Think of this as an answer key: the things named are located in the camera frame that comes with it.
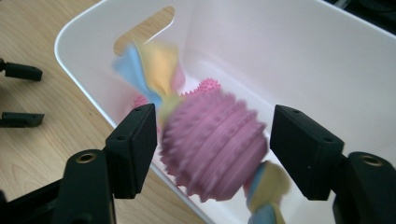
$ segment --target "bin handle cutout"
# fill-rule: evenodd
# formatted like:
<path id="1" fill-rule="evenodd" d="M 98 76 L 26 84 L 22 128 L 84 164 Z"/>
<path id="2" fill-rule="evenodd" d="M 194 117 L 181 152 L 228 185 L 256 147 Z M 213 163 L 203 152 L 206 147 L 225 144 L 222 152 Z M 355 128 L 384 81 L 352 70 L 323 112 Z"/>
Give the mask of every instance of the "bin handle cutout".
<path id="1" fill-rule="evenodd" d="M 121 35 L 114 43 L 114 53 L 120 56 L 126 46 L 134 42 L 134 39 L 150 40 L 166 29 L 172 23 L 174 17 L 175 9 L 173 7 L 164 7 Z"/>

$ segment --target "black clamp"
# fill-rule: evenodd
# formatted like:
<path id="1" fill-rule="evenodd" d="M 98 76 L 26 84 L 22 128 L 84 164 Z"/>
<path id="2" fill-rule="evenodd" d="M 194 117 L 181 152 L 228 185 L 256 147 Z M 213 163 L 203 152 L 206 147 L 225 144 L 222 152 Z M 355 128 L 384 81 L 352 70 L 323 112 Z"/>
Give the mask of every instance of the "black clamp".
<path id="1" fill-rule="evenodd" d="M 133 199 L 142 191 L 156 147 L 155 107 L 139 106 L 103 150 L 70 157 L 63 179 L 11 202 L 0 190 L 0 223 L 115 224 L 114 198 Z"/>
<path id="2" fill-rule="evenodd" d="M 15 77 L 32 81 L 40 81 L 43 72 L 33 66 L 6 63 L 0 58 L 0 72 L 6 71 L 6 77 Z M 40 125 L 44 114 L 4 112 L 0 119 L 1 128 L 33 128 Z"/>
<path id="3" fill-rule="evenodd" d="M 344 142 L 300 110 L 277 105 L 270 147 L 301 193 L 327 201 L 337 224 L 396 223 L 396 170 L 366 152 L 342 154 Z"/>

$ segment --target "white plastic bin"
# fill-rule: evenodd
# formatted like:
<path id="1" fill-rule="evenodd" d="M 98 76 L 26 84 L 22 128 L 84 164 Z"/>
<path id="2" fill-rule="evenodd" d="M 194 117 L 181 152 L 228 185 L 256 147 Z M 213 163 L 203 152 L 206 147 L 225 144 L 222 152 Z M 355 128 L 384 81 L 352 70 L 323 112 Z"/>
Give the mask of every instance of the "white plastic bin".
<path id="1" fill-rule="evenodd" d="M 396 37 L 319 0 L 107 0 L 70 21 L 55 54 L 67 74 L 114 127 L 136 91 L 113 70 L 116 39 L 164 7 L 171 25 L 155 38 L 178 44 L 188 83 L 206 77 L 246 99 L 269 124 L 276 104 L 302 110 L 346 142 L 396 162 Z M 276 161 L 270 153 L 268 158 Z M 206 221 L 246 223 L 243 193 L 223 203 L 188 198 Z M 334 223 L 332 200 L 309 202 L 293 186 L 281 209 L 288 223 Z"/>

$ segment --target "yellow fabric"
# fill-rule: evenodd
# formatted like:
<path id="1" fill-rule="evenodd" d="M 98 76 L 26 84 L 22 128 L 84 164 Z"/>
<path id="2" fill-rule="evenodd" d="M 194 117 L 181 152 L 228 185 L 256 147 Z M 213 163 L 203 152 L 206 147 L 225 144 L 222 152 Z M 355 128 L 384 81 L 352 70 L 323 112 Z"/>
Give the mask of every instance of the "yellow fabric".
<path id="1" fill-rule="evenodd" d="M 279 205 L 277 205 L 277 203 L 271 203 L 271 205 L 274 208 L 276 224 L 285 224 L 285 219 L 280 212 Z"/>
<path id="2" fill-rule="evenodd" d="M 183 98 L 176 93 L 171 94 L 163 100 L 163 105 L 158 113 L 158 122 L 161 128 L 164 128 L 166 121 L 168 121 L 169 117 L 182 102 Z"/>
<path id="3" fill-rule="evenodd" d="M 177 69 L 177 46 L 151 40 L 143 43 L 135 41 L 146 84 L 149 89 L 156 91 L 161 98 L 172 94 L 171 81 Z"/>
<path id="4" fill-rule="evenodd" d="M 290 181 L 286 172 L 274 163 L 269 161 L 265 163 L 265 170 L 260 183 L 248 205 L 251 213 L 254 213 L 266 203 L 279 202 L 282 195 L 287 193 L 290 188 Z"/>

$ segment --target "table surface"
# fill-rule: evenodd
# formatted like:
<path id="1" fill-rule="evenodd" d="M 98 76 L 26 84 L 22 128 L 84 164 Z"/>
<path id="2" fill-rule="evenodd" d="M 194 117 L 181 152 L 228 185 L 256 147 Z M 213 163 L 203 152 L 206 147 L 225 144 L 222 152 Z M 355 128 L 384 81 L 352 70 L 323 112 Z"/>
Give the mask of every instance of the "table surface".
<path id="1" fill-rule="evenodd" d="M 70 156 L 103 148 L 113 131 L 54 55 L 61 29 L 97 2 L 0 0 L 0 58 L 43 71 L 40 82 L 0 73 L 0 112 L 45 114 L 36 128 L 0 128 L 0 189 L 9 201 L 62 178 Z M 203 223 L 152 171 L 134 200 L 115 202 L 118 223 Z"/>

